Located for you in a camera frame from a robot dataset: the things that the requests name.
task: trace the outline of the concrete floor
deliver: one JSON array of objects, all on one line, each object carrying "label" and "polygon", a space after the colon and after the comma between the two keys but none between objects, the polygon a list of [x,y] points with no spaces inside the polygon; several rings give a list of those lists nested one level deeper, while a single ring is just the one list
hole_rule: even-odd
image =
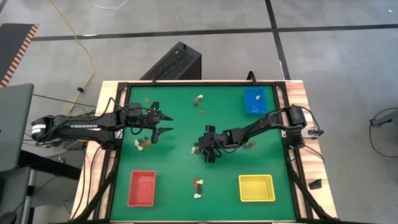
[{"label": "concrete floor", "polygon": [[[124,0],[87,0],[115,6]],[[263,0],[130,0],[117,10],[91,7],[83,0],[56,0],[77,34],[115,34],[170,30],[270,28]],[[398,2],[388,0],[271,0],[279,27],[352,26],[398,23]],[[38,36],[70,35],[49,1],[9,0],[0,22],[39,23]],[[381,157],[369,145],[368,120],[397,106],[397,29],[280,33],[290,76],[304,80],[312,111],[325,134],[320,145],[338,216],[342,220],[396,223],[398,160]],[[241,79],[253,70],[258,79],[282,79],[271,33],[191,35],[84,40],[95,75],[81,103],[96,105],[103,80],[140,78],[175,43],[203,54],[203,79]],[[73,100],[90,71],[84,51],[72,40],[31,43],[10,85],[33,83],[35,93]],[[67,113],[70,105],[34,98],[29,121]],[[377,148],[398,155],[396,130],[374,130]],[[59,149],[25,149],[43,156]],[[79,166],[81,152],[66,154]],[[36,184],[50,178],[39,174]],[[73,198],[77,183],[55,179],[34,198],[35,223],[62,222],[62,201]]]}]

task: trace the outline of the green table surface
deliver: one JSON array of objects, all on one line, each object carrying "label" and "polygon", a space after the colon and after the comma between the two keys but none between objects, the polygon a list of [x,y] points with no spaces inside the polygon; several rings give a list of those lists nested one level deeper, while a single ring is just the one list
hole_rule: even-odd
[{"label": "green table surface", "polygon": [[[133,136],[124,134],[118,178],[111,212],[112,221],[217,221],[217,220],[295,220],[289,178],[284,162],[280,132],[267,131],[251,140],[256,145],[233,154],[223,153],[214,164],[203,155],[191,154],[194,142],[205,132],[205,125],[216,132],[244,127],[259,118],[248,115],[244,105],[247,86],[134,86],[129,102],[150,106],[160,103],[160,110],[174,119],[159,127],[174,130],[160,135],[159,142],[138,151],[134,140],[151,136],[143,130]],[[271,86],[264,86],[268,110],[275,109]],[[203,95],[198,107],[196,96]],[[133,170],[156,171],[153,207],[128,207],[127,198]],[[270,174],[275,202],[242,202],[239,175]],[[204,180],[202,198],[194,199],[193,178]]]}]

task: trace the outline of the yellow plastic tray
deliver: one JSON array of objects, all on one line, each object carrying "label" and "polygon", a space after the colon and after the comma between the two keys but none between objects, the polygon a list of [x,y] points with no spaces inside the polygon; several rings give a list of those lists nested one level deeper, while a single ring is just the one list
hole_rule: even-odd
[{"label": "yellow plastic tray", "polygon": [[271,175],[239,175],[242,202],[274,202],[275,193]]}]

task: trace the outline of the blue plastic tray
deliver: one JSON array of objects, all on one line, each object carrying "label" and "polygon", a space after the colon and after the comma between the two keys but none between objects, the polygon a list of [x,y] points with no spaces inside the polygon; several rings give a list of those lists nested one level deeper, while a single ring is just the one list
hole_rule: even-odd
[{"label": "blue plastic tray", "polygon": [[245,88],[244,102],[248,114],[265,114],[267,112],[266,94],[263,88]]}]

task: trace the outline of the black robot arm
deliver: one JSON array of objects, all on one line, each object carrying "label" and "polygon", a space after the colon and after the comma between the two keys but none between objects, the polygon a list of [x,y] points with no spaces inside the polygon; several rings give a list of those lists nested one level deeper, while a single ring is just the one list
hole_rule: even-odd
[{"label": "black robot arm", "polygon": [[157,143],[160,134],[173,129],[157,127],[162,120],[173,120],[158,109],[158,102],[153,103],[151,108],[143,108],[140,103],[129,103],[112,113],[103,113],[100,116],[48,115],[32,122],[32,139],[38,145],[48,144],[56,139],[58,141],[55,142],[82,139],[96,141],[103,149],[113,149],[119,130],[137,128],[137,132],[131,130],[131,133],[139,134],[143,129],[151,129],[151,140]]},{"label": "black robot arm", "polygon": [[[280,118],[281,113],[286,112],[290,126],[285,126]],[[268,112],[261,116],[256,122],[244,128],[234,128],[224,130],[221,134],[216,134],[214,126],[207,125],[206,132],[199,138],[199,150],[205,156],[205,162],[214,163],[216,158],[221,157],[222,149],[225,153],[233,153],[240,146],[246,144],[251,137],[271,129],[279,129],[286,132],[290,145],[293,147],[303,147],[301,130],[306,127],[307,122],[304,113],[299,106],[288,106],[279,110]]]}]

